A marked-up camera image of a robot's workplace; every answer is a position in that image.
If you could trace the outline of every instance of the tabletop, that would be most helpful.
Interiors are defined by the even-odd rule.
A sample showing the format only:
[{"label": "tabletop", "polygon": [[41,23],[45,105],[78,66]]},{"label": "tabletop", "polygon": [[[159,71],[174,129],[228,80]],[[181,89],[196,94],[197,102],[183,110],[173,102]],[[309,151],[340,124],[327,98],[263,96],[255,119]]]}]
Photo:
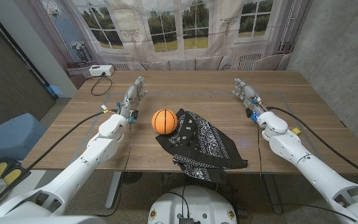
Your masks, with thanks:
[{"label": "tabletop", "polygon": [[[299,72],[294,71],[115,71],[111,77],[113,86],[108,95],[93,96],[90,91],[96,80],[88,80],[70,100],[47,132],[24,159],[28,167],[56,140],[82,119],[101,111],[101,105],[116,109],[124,93],[137,77],[145,78],[145,90],[149,93],[140,102],[139,117],[126,129],[115,156],[98,169],[123,170],[129,155],[126,171],[131,172],[181,172],[173,164],[173,156],[159,145],[158,135],[151,125],[153,114],[160,109],[177,112],[180,108],[202,116],[230,137],[239,154],[248,160],[244,169],[227,170],[228,173],[259,172],[257,127],[247,118],[246,108],[231,91],[234,79],[240,78],[259,92],[265,106],[275,106],[294,113],[328,144],[358,164],[358,140],[340,122],[329,106],[321,99]],[[95,93],[104,92],[109,82],[102,81]],[[358,170],[343,161],[319,142],[306,128],[292,117],[280,111],[274,113],[283,118],[290,129],[301,130],[299,137],[304,146],[338,173],[358,174]],[[62,170],[76,159],[86,147],[99,125],[111,113],[97,116],[76,128],[55,147],[34,169]],[[297,169],[277,156],[269,143],[260,137],[262,171],[271,174],[294,174]]]}]

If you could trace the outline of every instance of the black cloth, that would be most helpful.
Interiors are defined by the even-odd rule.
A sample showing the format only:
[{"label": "black cloth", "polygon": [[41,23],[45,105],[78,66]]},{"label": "black cloth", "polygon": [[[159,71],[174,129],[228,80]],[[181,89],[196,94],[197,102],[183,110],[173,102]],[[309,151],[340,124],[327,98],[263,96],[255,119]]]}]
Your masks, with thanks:
[{"label": "black cloth", "polygon": [[234,141],[200,115],[180,109],[174,132],[159,135],[156,140],[171,155],[173,163],[190,177],[225,184],[223,169],[248,165],[242,160]]}]

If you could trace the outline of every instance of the basketball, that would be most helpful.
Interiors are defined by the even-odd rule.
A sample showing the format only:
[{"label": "basketball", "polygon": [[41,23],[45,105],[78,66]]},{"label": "basketball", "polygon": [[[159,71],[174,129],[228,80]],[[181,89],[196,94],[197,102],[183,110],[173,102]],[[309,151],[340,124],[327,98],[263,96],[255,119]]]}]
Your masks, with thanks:
[{"label": "basketball", "polygon": [[177,115],[170,110],[159,110],[152,118],[154,130],[160,134],[169,134],[177,128]]}]

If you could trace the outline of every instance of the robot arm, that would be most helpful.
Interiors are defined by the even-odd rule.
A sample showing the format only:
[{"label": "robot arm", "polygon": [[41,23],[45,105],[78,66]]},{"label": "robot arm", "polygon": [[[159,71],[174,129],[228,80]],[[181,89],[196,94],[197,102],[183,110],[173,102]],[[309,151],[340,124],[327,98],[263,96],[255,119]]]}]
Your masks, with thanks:
[{"label": "robot arm", "polygon": [[[324,197],[331,208],[358,222],[358,184],[350,182],[312,155],[300,138],[288,130],[287,122],[271,111],[265,111],[257,92],[240,79],[234,80],[238,92],[233,92],[252,111],[251,118],[261,127],[262,136],[274,153],[291,162]],[[342,223],[354,221],[337,215]]]},{"label": "robot arm", "polygon": [[120,114],[113,114],[88,142],[87,148],[74,162],[49,184],[18,195],[0,206],[0,217],[49,217],[63,215],[68,203],[84,185],[92,172],[117,152],[123,140],[131,111],[135,110],[147,92],[143,77],[129,87]]}]

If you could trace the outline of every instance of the blue chair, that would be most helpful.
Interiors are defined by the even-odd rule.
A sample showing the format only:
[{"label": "blue chair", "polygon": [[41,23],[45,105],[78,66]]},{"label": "blue chair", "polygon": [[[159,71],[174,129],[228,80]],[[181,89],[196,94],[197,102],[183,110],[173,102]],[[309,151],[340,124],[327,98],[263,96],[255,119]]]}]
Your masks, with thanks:
[{"label": "blue chair", "polygon": [[0,159],[23,160],[46,132],[31,114],[22,114],[0,124]]}]

